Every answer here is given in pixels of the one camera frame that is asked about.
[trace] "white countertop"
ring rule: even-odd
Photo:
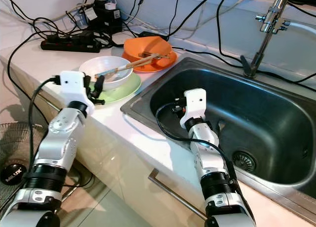
[[[124,42],[126,38],[129,38],[129,36],[125,34],[121,34],[119,36],[119,40],[122,42]],[[11,47],[1,50],[0,59],[7,62],[14,48],[15,47]],[[28,76],[37,81],[38,84],[40,84],[52,75],[59,74],[61,71],[74,70],[78,68],[83,62],[91,58],[105,55],[120,56],[121,53],[122,50],[118,48],[103,49],[98,54],[43,51],[40,49],[40,40],[34,40],[25,44],[16,52],[13,56],[11,66],[15,70],[26,73]],[[214,65],[220,65],[222,68],[228,68],[211,58],[209,58],[209,61]],[[143,90],[166,71],[167,70],[157,73],[139,74],[142,80],[142,85],[137,92]],[[262,79],[265,82],[269,82],[269,79],[266,79],[265,77],[261,78],[258,76],[257,78]],[[44,90],[52,96],[60,98],[59,86],[47,84],[47,86],[44,87]],[[298,88],[298,93],[300,92],[306,93],[306,90]],[[192,188],[201,192],[200,184],[193,166],[194,158],[191,152],[175,144],[173,141],[167,140],[161,134],[148,128],[147,126],[144,126],[120,111],[121,106],[131,99],[132,96],[133,95],[130,95],[121,101],[108,105],[97,105],[91,118],[116,134],[117,139],[129,144],[131,149],[138,152],[158,170],[167,175],[171,175],[176,179],[180,178],[186,180],[189,185],[192,185]],[[314,97],[315,95],[307,92],[306,96]],[[271,224],[268,224],[268,226],[271,227],[312,226],[248,186],[241,185],[241,187],[246,199],[249,198],[248,202],[253,209],[258,226],[267,226],[259,225],[259,223],[266,223],[266,219],[271,220]]]

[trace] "orange plate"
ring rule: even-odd
[[[142,57],[139,57],[139,54],[143,52],[159,53],[169,56],[169,58],[153,60],[148,65],[134,68],[135,72],[152,73],[161,71],[170,67],[177,60],[177,54],[172,51],[171,45],[159,36],[127,39],[124,43],[122,57],[130,62],[135,62],[142,59]]]

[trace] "sink drain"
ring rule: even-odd
[[[254,158],[246,152],[237,151],[233,154],[233,162],[238,168],[252,173],[256,169]]]

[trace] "faucet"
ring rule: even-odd
[[[284,21],[281,18],[283,10],[288,0],[275,0],[273,5],[270,6],[267,14],[258,14],[256,20],[263,22],[260,31],[265,32],[266,36],[260,46],[259,51],[254,56],[251,64],[249,65],[244,56],[241,56],[241,62],[244,67],[244,75],[254,78],[258,67],[264,57],[264,52],[268,46],[273,34],[277,34],[279,30],[285,31],[290,22]]]

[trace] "chopsticks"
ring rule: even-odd
[[[135,68],[135,67],[140,67],[140,66],[144,66],[144,65],[147,65],[147,64],[150,64],[152,62],[152,60],[154,58],[158,58],[160,57],[161,55],[158,54],[158,53],[153,53],[151,56],[149,57],[146,57],[146,58],[142,58],[140,60],[137,60],[135,62],[132,62],[132,63],[128,63],[124,66],[120,66],[118,68],[114,68],[114,69],[110,69],[110,70],[107,70],[107,71],[104,71],[104,72],[101,72],[101,73],[97,73],[95,74],[94,76],[95,77],[99,77],[99,76],[104,76],[105,74],[109,74],[109,73],[117,73],[117,72],[120,72],[120,71],[124,71],[124,70],[127,70],[127,69],[131,69],[131,68]]]

